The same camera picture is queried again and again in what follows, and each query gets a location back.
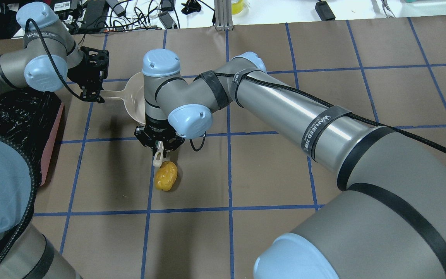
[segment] wire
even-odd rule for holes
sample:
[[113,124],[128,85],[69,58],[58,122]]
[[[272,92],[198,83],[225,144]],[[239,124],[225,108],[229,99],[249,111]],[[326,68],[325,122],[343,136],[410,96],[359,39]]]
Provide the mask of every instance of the wire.
[[[219,72],[216,72],[214,74],[216,76],[225,76],[227,78],[233,78],[234,77],[234,74],[223,74],[223,73],[219,73]],[[248,80],[248,81],[251,81],[253,83],[262,85],[262,86],[267,86],[267,87],[272,87],[272,88],[278,88],[278,89],[282,89],[282,90],[292,91],[292,92],[300,94],[300,95],[302,95],[302,96],[304,96],[304,97],[306,97],[308,99],[311,99],[311,100],[313,100],[313,101],[315,101],[315,102],[317,102],[317,103],[319,103],[319,104],[321,104],[323,106],[326,106],[328,108],[331,108],[333,106],[333,104],[331,104],[331,103],[329,103],[327,101],[324,101],[322,99],[319,99],[318,97],[315,97],[315,96],[313,96],[311,94],[308,94],[308,93],[306,93],[304,91],[298,90],[297,88],[293,88],[293,87],[286,86],[286,85],[281,85],[281,84],[276,84],[276,83],[268,83],[266,81],[260,81],[259,79],[255,79],[255,78],[249,77],[247,75],[243,76],[243,78]],[[432,148],[434,148],[436,150],[439,150],[440,152],[443,152],[443,153],[446,154],[446,147],[444,147],[442,145],[439,145],[438,143],[435,143],[434,141],[430,141],[430,140],[428,140],[426,138],[423,138],[422,136],[418,136],[416,134],[404,131],[403,129],[398,129],[396,127],[392,127],[392,126],[389,126],[389,125],[382,124],[380,122],[376,122],[376,121],[364,118],[364,117],[356,115],[354,113],[349,113],[349,114],[347,114],[347,116],[352,118],[352,119],[354,119],[354,120],[358,120],[358,121],[364,122],[364,123],[366,123],[368,125],[372,125],[374,127],[380,127],[380,126],[389,127],[390,129],[393,129],[395,132],[403,134],[404,136],[407,136],[408,138],[412,138],[413,140],[419,141],[420,143],[424,143],[425,145],[428,145],[428,146],[430,146],[430,147],[432,147]]]
[[211,6],[207,5],[205,2],[202,2],[201,0],[197,0],[197,2],[200,2],[204,5],[206,5],[206,7],[210,8],[212,11],[214,11],[214,9]]
[[51,52],[49,52],[48,46],[46,45],[46,41],[44,40],[44,37],[42,36],[42,32],[41,29],[39,28],[39,26],[37,26],[37,23],[32,19],[29,18],[27,19],[27,22],[25,23],[25,33],[27,33],[29,31],[29,25],[30,23],[32,23],[34,25],[34,27],[36,28],[37,34],[39,34],[39,39],[41,39],[41,43],[42,46],[44,48],[44,51],[46,52],[46,54],[48,55],[49,61],[51,62],[51,65],[53,66],[53,69],[56,72],[56,75],[58,76],[58,78],[60,79],[60,81],[62,82],[63,86],[73,95],[75,96],[77,99],[82,100],[82,101],[86,101],[86,102],[92,102],[92,101],[103,101],[104,99],[101,96],[93,96],[90,99],[86,99],[83,97],[80,97],[79,95],[77,95],[75,92],[73,92],[73,90],[67,85],[67,83],[65,82],[63,76],[60,74],[60,71],[58,71],[58,68],[56,67],[55,61],[53,60],[53,57],[51,56]]
[[389,17],[394,17],[395,18],[396,17],[395,14],[393,14],[393,12],[391,11],[390,7],[388,6],[388,0],[381,0],[381,3],[382,3],[382,7],[383,7],[383,12],[384,12],[386,18],[389,18]]
[[175,8],[175,3],[173,3],[173,11],[175,12],[175,16],[177,17],[177,23],[178,23],[178,27],[180,27],[180,20],[178,19],[178,14],[177,14],[177,9]]
[[140,23],[142,23],[142,25],[144,25],[144,28],[147,30],[148,28],[146,25],[146,16],[142,12],[142,10],[136,6],[136,7],[133,7],[133,11],[134,11],[135,15],[137,16],[137,18],[141,18],[141,16],[142,16],[142,18],[144,18],[144,21],[141,21]]
[[206,141],[206,133],[207,133],[207,131],[205,131],[204,135],[202,135],[202,143],[201,143],[201,146],[199,148],[195,148],[194,142],[191,139],[189,140],[190,141],[190,146],[192,147],[192,149],[195,152],[199,152],[202,149],[202,147],[204,146],[204,141]]
[[118,6],[118,5],[120,5],[121,3],[126,3],[126,5],[125,5],[125,11],[127,11],[127,7],[129,6],[129,2],[130,1],[132,1],[132,0],[125,0],[125,1],[122,1],[122,2],[118,2],[118,3],[116,3],[112,8],[111,8],[111,11],[110,11],[110,26],[112,25],[112,23],[111,23],[111,18],[113,17],[113,11],[115,10],[115,7],[116,6]]
[[149,5],[147,6],[147,22],[149,23],[149,27],[151,26],[151,12],[156,11],[156,10],[161,10],[158,9],[159,4],[157,2],[156,3],[156,7],[154,9],[151,10],[151,4],[154,3],[154,0],[151,0],[149,2]]
[[83,43],[83,42],[85,41],[85,35],[87,35],[87,34],[84,34],[84,35],[82,36],[82,39],[80,40],[80,42],[78,42],[78,45],[81,44],[81,43]]

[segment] velcro strap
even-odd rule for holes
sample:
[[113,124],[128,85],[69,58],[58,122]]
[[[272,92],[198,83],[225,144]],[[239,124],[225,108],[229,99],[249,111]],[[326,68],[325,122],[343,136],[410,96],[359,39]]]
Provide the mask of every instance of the velcro strap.
[[235,102],[241,108],[243,108],[243,106],[238,101],[238,96],[237,96],[238,86],[240,85],[240,82],[242,81],[242,78],[246,74],[249,74],[249,73],[251,73],[253,71],[259,71],[259,69],[256,69],[256,68],[246,68],[246,69],[243,69],[242,71],[237,72],[237,74],[235,74],[235,76],[233,76],[233,81],[232,81],[232,84],[230,85],[230,95],[233,96],[233,100],[235,100]]
[[46,240],[46,247],[44,247],[44,252],[42,253],[41,258],[23,279],[42,279],[48,273],[55,258],[55,248],[45,236],[44,238]]
[[228,95],[226,94],[223,85],[220,83],[220,80],[214,74],[214,71],[205,71],[201,74],[201,78],[207,83],[207,85],[213,92],[220,109],[223,109],[228,106],[228,104],[230,104]]
[[[60,42],[65,48],[67,47],[65,40],[60,35],[48,31],[41,31],[41,33],[44,39],[53,39]],[[39,33],[37,31],[25,33],[25,35],[23,35],[23,48],[26,49],[27,45],[35,39],[39,39]]]
[[356,183],[348,187],[347,191],[356,191],[368,195],[402,217],[430,246],[446,275],[446,242],[435,227],[412,205],[403,198],[377,185]]
[[326,127],[328,127],[331,122],[349,113],[351,113],[351,111],[340,106],[332,106],[331,108],[328,108],[320,113],[320,115],[318,115],[314,120],[312,120],[311,124],[308,125],[307,130],[302,137],[302,150],[304,150],[304,152],[307,154],[310,154],[311,158],[314,160],[316,157],[315,150],[317,140],[324,132]]

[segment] blue joint cap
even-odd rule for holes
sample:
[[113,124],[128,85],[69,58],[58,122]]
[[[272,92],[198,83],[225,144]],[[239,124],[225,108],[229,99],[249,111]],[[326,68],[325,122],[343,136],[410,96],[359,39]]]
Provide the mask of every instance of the blue joint cap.
[[[32,18],[41,29],[50,26],[60,19],[51,7],[42,2],[28,3],[16,13],[16,21],[23,30],[25,30],[25,24],[29,18]],[[36,30],[32,23],[29,24],[29,30]]]
[[144,55],[142,72],[146,76],[172,76],[180,70],[180,58],[171,50],[155,49]]
[[249,60],[257,67],[257,69],[259,69],[263,72],[266,72],[266,66],[264,65],[264,62],[262,61],[261,58],[259,58],[259,56],[257,54],[253,53],[252,51],[242,53],[241,55],[235,56],[234,58],[237,58],[237,57]]
[[[56,67],[63,79],[67,78],[67,62],[57,55],[51,56],[53,57]],[[23,75],[25,76],[27,84],[38,91],[56,91],[63,87],[63,83],[60,81],[60,78],[58,78],[47,55],[40,55],[30,60],[25,66]]]
[[198,104],[189,104],[174,109],[168,122],[182,138],[198,138],[213,124],[211,111]]

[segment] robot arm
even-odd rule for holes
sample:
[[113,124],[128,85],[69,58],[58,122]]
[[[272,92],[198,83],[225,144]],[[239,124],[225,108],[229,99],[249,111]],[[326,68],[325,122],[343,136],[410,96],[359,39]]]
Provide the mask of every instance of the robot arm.
[[24,49],[0,55],[0,95],[30,86],[38,91],[55,91],[63,87],[56,71],[79,83],[84,101],[99,101],[101,83],[108,72],[108,52],[78,48],[76,42],[48,5],[32,2],[17,13],[17,21],[25,30],[32,18],[39,27],[56,70],[39,32],[33,23],[23,37]]
[[235,101],[335,173],[343,191],[278,237],[257,259],[255,279],[446,278],[446,168],[416,141],[292,92],[254,53],[190,85],[179,71],[171,51],[145,55],[144,138],[162,129],[199,137],[211,113]]

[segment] power adapter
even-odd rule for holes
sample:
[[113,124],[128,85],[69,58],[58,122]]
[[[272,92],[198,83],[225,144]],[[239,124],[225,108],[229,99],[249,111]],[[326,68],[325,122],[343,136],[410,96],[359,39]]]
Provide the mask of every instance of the power adapter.
[[161,0],[161,11],[174,11],[175,0]]
[[319,15],[319,18],[321,21],[334,21],[335,15],[331,11],[328,3],[326,1],[321,1],[316,3],[315,10],[317,14]]

